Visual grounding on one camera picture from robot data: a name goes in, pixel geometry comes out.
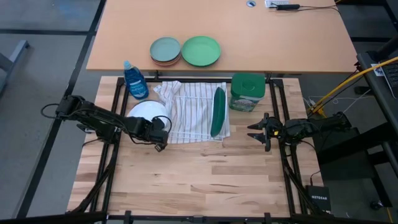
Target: tan desk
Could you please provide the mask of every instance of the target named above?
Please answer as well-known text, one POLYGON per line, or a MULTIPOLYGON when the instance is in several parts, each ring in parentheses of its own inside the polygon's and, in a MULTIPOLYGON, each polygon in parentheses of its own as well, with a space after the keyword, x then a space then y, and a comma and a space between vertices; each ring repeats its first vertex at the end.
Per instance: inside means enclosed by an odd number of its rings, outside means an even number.
MULTIPOLYGON (((143 71, 352 73, 356 52, 340 15, 331 9, 287 12, 264 0, 107 1, 87 64, 89 70, 122 70, 129 60, 143 71), (160 67, 151 43, 172 36, 183 43, 207 35, 221 45, 220 59, 198 68, 180 60, 160 67)), ((333 0, 290 0, 331 6, 333 0)))
MULTIPOLYGON (((111 109, 116 80, 117 77, 102 77, 96 105, 111 109)), ((304 118, 299 81, 285 78, 284 83, 290 117, 304 118)), ((149 83, 149 99, 157 99, 153 87, 158 84, 149 83)), ((130 96, 127 110, 136 103, 130 96)), ((264 145, 246 135, 255 132, 246 126, 260 121, 264 112, 273 115, 268 85, 266 97, 252 113, 229 110, 231 137, 223 142, 169 144, 159 153, 152 146, 133 144, 123 134, 109 213, 122 215, 125 210, 131 210, 134 215, 263 217, 264 212, 269 212, 273 217, 289 217, 277 141, 273 140, 271 151, 265 152, 264 145)), ((94 134, 87 135, 86 141, 95 138, 94 134)), ((93 142, 83 148, 68 209, 75 208, 94 186, 102 145, 102 142, 93 142)), ((303 184, 308 184, 310 175, 319 170, 317 156, 306 144, 297 148, 303 184)), ((314 175, 313 180, 316 185, 322 185, 319 174, 314 175)), ((293 184, 292 188, 296 212, 300 212, 293 184)), ((99 209, 102 201, 103 191, 99 197, 99 209)))

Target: white cable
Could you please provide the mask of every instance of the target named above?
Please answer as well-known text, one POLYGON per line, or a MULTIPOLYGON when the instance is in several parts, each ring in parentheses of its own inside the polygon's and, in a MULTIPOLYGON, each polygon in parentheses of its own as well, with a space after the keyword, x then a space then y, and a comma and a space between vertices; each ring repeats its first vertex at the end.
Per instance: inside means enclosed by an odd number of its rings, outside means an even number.
MULTIPOLYGON (((311 100, 311 97, 323 98, 323 96, 308 96, 308 99, 311 100)), ((374 98, 374 97, 373 96, 362 97, 362 99, 366 99, 366 98, 374 98)), ((341 97, 341 98, 335 98, 331 102, 334 104, 338 104, 338 100, 356 100, 356 99, 357 98, 341 97)))
POLYGON ((371 91, 371 90, 370 90, 370 89, 367 90, 364 94, 362 94, 360 97, 358 97, 356 100, 354 100, 353 103, 350 104, 350 105, 347 107, 347 109, 345 109, 345 110, 343 111, 343 113, 345 114, 346 111, 348 111, 348 109, 349 109, 350 107, 352 107, 352 106, 354 105, 355 102, 357 102, 358 100, 360 100, 360 99, 362 98, 362 96, 364 96, 365 94, 367 94, 369 91, 371 91))
POLYGON ((304 102, 306 102, 306 104, 311 107, 310 103, 308 102, 308 100, 306 98, 303 97, 304 102))

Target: green container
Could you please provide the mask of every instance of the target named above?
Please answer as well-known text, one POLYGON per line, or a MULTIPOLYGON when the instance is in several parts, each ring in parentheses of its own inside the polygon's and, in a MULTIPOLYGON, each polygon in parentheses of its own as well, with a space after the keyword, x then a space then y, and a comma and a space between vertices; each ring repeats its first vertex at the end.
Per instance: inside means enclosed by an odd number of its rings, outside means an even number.
POLYGON ((266 93, 266 78, 261 74, 236 73, 232 77, 229 107, 252 112, 266 93))

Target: gray floor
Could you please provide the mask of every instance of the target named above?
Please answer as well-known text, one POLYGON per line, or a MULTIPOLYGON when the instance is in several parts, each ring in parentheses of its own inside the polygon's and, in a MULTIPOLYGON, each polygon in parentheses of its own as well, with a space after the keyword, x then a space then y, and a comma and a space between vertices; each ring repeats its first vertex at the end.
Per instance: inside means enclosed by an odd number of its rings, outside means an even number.
MULTIPOLYGON (((0 29, 57 29, 88 30, 99 0, 0 0, 0 29)), ((351 36, 392 37, 396 34, 389 18, 381 7, 340 6, 343 20, 351 36)), ((26 188, 32 169, 37 162, 42 145, 51 125, 39 111, 43 105, 59 102, 67 87, 85 37, 66 35, 15 35, 0 34, 0 52, 9 56, 14 46, 26 39, 32 46, 19 62, 19 69, 11 76, 0 97, 0 219, 16 214, 21 195, 26 188)), ((355 43, 358 52, 376 49, 380 44, 355 43)), ((101 75, 121 73, 80 72, 74 94, 94 100, 101 75)), ((300 84, 306 99, 323 96, 346 77, 343 75, 300 75, 300 84)), ((358 85, 366 85, 361 80, 358 85)), ((358 97, 350 89, 340 97, 358 97)), ((328 105, 331 115, 345 110, 352 100, 340 100, 328 105)), ((359 100, 347 116, 361 132, 384 120, 376 100, 359 100)), ((39 188, 29 211, 30 216, 63 213, 81 152, 84 134, 74 122, 62 124, 39 188)), ((398 180, 392 176, 389 164, 377 167, 395 206, 391 212, 398 222, 398 180)), ((377 194, 369 179, 327 180, 332 198, 333 213, 339 217, 387 221, 385 210, 372 211, 369 202, 377 194)))

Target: white towel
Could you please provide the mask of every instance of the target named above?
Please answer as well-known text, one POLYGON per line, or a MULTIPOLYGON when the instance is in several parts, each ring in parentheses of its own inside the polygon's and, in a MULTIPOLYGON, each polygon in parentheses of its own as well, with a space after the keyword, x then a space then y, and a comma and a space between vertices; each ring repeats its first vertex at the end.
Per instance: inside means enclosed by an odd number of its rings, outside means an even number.
POLYGON ((222 141, 222 138, 231 135, 227 109, 219 136, 215 138, 210 136, 213 97, 218 87, 227 91, 226 83, 180 83, 174 81, 163 82, 161 87, 155 87, 155 91, 165 104, 173 123, 168 143, 222 141))

